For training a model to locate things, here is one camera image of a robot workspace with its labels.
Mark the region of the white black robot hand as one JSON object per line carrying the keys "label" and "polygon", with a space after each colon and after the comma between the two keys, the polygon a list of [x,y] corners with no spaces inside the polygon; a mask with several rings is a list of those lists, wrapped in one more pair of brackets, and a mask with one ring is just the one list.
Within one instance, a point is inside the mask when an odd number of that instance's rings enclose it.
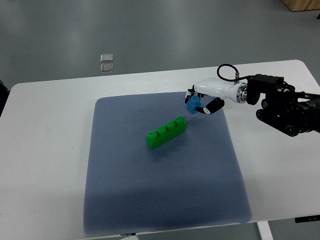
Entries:
{"label": "white black robot hand", "polygon": [[198,96],[200,101],[203,97],[209,96],[213,99],[205,106],[196,108],[196,113],[211,115],[225,105],[225,99],[230,99],[235,103],[246,102],[247,84],[244,82],[233,83],[222,79],[210,77],[195,83],[189,88],[185,95],[185,104],[192,96]]}

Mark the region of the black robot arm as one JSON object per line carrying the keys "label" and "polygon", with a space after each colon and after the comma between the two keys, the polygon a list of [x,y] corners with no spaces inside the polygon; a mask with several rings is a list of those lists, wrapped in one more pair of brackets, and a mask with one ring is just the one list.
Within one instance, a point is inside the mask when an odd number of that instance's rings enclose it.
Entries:
{"label": "black robot arm", "polygon": [[256,111],[258,120],[290,137],[320,131],[319,94],[297,92],[280,76],[256,74],[244,78],[249,105],[258,103],[260,95],[265,94],[261,109]]}

